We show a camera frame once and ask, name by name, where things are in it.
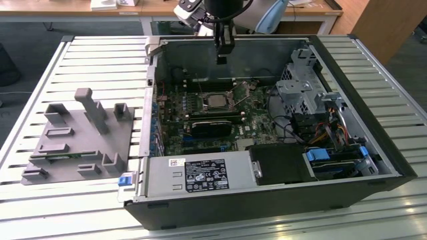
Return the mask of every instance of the white cable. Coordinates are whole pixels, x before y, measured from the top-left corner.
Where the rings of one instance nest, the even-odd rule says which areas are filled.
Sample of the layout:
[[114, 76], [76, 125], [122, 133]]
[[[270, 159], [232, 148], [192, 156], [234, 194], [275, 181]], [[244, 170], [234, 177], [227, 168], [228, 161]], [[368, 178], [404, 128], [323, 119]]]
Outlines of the white cable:
[[32, 91], [9, 91], [9, 92], [0, 92], [0, 94], [32, 94]]

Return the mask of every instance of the metal bracket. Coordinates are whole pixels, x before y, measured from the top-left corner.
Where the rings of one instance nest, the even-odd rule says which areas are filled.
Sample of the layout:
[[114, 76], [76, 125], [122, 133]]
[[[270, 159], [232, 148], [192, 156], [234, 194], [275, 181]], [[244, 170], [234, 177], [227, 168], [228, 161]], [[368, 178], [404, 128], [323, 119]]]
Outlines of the metal bracket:
[[146, 53], [147, 56], [152, 57], [155, 54], [160, 52], [160, 37], [159, 36], [150, 36], [146, 40]]
[[142, 116], [140, 141], [139, 141], [139, 157], [150, 155], [151, 143], [151, 127], [152, 127], [152, 106], [154, 106], [154, 88], [146, 89], [144, 107]]

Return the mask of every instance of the warning label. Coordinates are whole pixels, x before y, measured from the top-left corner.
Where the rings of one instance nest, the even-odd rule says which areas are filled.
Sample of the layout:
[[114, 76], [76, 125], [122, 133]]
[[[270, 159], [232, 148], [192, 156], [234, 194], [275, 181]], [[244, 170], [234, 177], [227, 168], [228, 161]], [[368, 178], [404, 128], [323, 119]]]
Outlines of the warning label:
[[184, 166], [188, 193], [230, 189], [224, 159], [187, 161]]

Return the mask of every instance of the white table leg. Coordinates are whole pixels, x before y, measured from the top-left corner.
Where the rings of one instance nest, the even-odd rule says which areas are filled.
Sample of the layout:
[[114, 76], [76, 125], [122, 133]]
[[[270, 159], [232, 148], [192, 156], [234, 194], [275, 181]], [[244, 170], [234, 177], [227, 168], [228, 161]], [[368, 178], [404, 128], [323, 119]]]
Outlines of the white table leg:
[[154, 30], [152, 30], [152, 21], [154, 18], [151, 16], [142, 16], [139, 18], [140, 25], [142, 25], [142, 30], [144, 32], [146, 36], [152, 36], [154, 35]]
[[320, 25], [320, 28], [319, 28], [319, 32], [318, 32], [319, 35], [330, 34], [332, 27], [334, 27], [334, 24], [335, 24], [335, 21], [336, 21], [336, 18], [338, 18], [338, 16], [335, 16], [335, 15], [326, 17], [326, 19]]

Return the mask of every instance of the wooden desk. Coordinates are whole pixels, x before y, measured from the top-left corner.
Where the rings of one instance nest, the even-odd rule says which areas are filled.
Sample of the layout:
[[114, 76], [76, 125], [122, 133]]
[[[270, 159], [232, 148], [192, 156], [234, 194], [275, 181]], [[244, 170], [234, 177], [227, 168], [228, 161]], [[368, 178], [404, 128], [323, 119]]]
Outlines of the wooden desk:
[[136, 6], [91, 11], [91, 0], [0, 0], [0, 16], [126, 16], [140, 15], [143, 0]]
[[[144, 0], [142, 6], [144, 33], [152, 35], [151, 22], [178, 21], [174, 13], [176, 5], [176, 0]], [[334, 10], [324, 0], [315, 0], [314, 4], [303, 4], [298, 7], [304, 8], [288, 7], [286, 9], [282, 22], [322, 22], [318, 34], [330, 34], [336, 18], [343, 14], [343, 11]]]
[[[328, 34], [342, 10], [334, 10], [324, 0], [304, 8], [286, 9], [283, 22], [322, 22], [318, 33]], [[152, 35], [152, 22], [178, 21], [176, 0], [139, 0], [136, 6], [91, 11], [91, 0], [0, 0], [0, 22], [140, 22], [146, 35]]]
[[[324, 16], [324, 15], [336, 15], [343, 14], [342, 10], [334, 10], [331, 6], [324, 2], [324, 0], [315, 0], [315, 4], [310, 7], [307, 4], [298, 5], [295, 8], [296, 16]], [[143, 16], [175, 16], [174, 8], [178, 5], [176, 0], [144, 0], [142, 15]], [[286, 9], [284, 16], [294, 16], [294, 8], [288, 7]]]

